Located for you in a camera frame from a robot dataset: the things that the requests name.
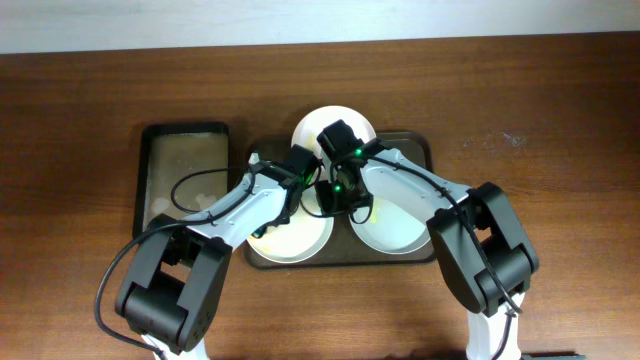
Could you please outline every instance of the white bowl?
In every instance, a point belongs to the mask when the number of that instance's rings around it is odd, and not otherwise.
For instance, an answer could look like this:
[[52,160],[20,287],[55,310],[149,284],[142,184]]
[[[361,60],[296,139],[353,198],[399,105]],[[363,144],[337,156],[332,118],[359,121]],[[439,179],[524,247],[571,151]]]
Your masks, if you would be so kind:
[[[302,194],[305,207],[320,214],[314,188]],[[314,218],[302,206],[291,216],[290,223],[269,227],[260,238],[250,236],[249,245],[263,258],[280,264],[292,264],[315,255],[329,240],[333,230],[333,218]]]
[[[355,220],[363,221],[368,212],[369,208],[358,209]],[[351,221],[351,227],[369,247],[392,255],[414,252],[431,240],[426,224],[381,197],[374,197],[369,220],[364,224]]]
[[324,106],[305,116],[296,126],[291,138],[291,146],[300,145],[312,150],[316,157],[322,157],[322,148],[316,140],[325,127],[338,120],[343,120],[353,129],[356,138],[365,143],[376,137],[376,132],[369,121],[359,112],[344,106]]

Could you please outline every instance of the white wall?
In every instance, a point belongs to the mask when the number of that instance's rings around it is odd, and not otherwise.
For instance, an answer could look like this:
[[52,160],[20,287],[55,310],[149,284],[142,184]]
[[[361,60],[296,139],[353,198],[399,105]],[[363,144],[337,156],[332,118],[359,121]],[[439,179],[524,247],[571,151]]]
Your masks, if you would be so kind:
[[640,29],[640,0],[0,0],[0,53]]

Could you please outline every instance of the brown tray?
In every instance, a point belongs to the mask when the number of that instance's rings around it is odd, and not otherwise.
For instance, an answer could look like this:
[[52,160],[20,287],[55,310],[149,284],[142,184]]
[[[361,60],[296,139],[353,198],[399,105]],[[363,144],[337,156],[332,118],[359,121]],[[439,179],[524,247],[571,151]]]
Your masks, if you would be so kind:
[[[433,172],[431,151],[427,141],[414,132],[387,132],[377,136],[397,148],[411,162]],[[291,147],[290,136],[275,136],[259,140],[251,152],[260,158],[284,161]],[[244,246],[247,262],[259,270],[302,269],[330,266],[420,264],[435,260],[431,242],[422,248],[404,255],[390,255],[378,252],[360,240],[353,232],[348,216],[338,216],[334,220],[331,237],[325,246],[307,260],[295,264],[279,264],[269,261],[253,251],[249,244]]]

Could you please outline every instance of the wood grain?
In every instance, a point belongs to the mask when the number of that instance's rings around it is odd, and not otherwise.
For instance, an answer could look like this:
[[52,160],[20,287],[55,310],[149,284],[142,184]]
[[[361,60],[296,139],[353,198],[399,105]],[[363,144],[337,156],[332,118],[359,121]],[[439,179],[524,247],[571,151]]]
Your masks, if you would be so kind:
[[[0,56],[0,357],[151,358],[92,315],[131,232],[145,126],[224,121],[238,163],[341,104],[425,136],[441,176],[507,192],[541,263],[525,352],[634,358],[639,54],[638,33],[613,33]],[[464,350],[466,314],[435,265],[258,272],[239,255],[207,334],[213,359]],[[121,331],[125,268],[103,306]]]

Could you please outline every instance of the white bracket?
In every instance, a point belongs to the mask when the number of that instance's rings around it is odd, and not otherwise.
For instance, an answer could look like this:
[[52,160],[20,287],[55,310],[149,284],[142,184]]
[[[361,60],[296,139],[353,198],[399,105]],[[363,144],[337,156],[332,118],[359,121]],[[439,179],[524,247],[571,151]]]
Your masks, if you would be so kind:
[[[520,306],[524,300],[524,293],[511,297],[516,305]],[[484,314],[467,312],[469,320],[469,345],[467,345],[467,358],[470,360],[491,360],[498,352],[505,335],[507,324],[507,312],[509,304],[506,302],[498,307],[498,312],[491,317]],[[511,326],[507,335],[504,351],[498,357],[499,360],[518,360],[522,352],[518,348],[518,314],[511,320]]]
[[[172,353],[171,350],[169,350],[169,347],[167,346],[167,344],[154,338],[151,335],[148,335],[148,334],[142,335],[142,339],[147,344],[153,345],[159,348],[160,350],[164,351],[164,356],[166,360],[209,360],[209,357],[207,356],[207,351],[204,348],[204,338],[202,338],[198,343],[198,345],[196,345],[196,347],[194,347],[191,351],[183,351],[180,353],[180,355],[176,355]],[[160,357],[156,353],[153,353],[153,356],[156,358],[156,360],[163,360],[163,359],[160,359]]]

